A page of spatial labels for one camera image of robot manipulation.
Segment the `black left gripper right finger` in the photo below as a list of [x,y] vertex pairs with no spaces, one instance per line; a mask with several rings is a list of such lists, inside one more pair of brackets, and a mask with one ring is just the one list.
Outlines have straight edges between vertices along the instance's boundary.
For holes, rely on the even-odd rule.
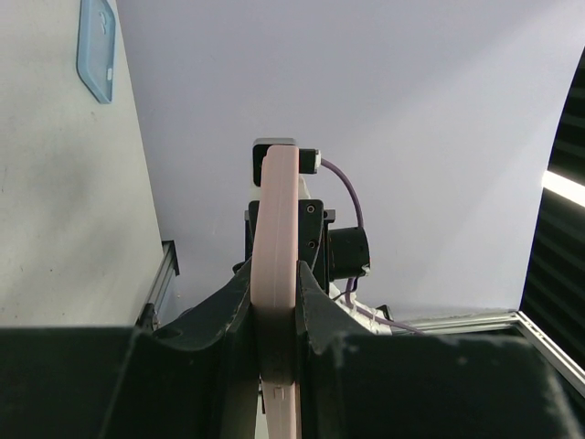
[[376,335],[297,266],[304,438],[581,438],[584,406],[527,340]]

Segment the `phone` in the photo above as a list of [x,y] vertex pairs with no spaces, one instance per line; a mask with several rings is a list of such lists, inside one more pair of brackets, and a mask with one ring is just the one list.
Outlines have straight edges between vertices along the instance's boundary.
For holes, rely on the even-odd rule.
[[294,310],[298,260],[299,149],[273,145],[261,166],[250,300],[270,438],[299,436]]

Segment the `light blue phone case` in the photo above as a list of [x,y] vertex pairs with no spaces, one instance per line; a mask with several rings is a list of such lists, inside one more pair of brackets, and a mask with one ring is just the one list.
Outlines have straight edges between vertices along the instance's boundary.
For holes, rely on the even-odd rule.
[[117,18],[103,0],[82,0],[77,47],[77,72],[95,100],[111,104]]

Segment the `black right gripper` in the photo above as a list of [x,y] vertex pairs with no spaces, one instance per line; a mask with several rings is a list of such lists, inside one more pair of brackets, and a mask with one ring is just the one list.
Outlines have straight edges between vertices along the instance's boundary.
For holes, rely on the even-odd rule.
[[370,251],[362,226],[333,229],[335,211],[318,199],[289,198],[282,206],[252,201],[245,213],[246,259],[252,295],[293,295],[296,264],[305,262],[327,294],[332,283],[347,280],[349,290],[370,269]]

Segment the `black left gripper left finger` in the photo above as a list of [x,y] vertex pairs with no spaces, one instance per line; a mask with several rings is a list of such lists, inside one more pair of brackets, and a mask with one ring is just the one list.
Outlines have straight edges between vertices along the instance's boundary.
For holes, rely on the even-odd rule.
[[250,265],[176,320],[1,332],[4,438],[251,438]]

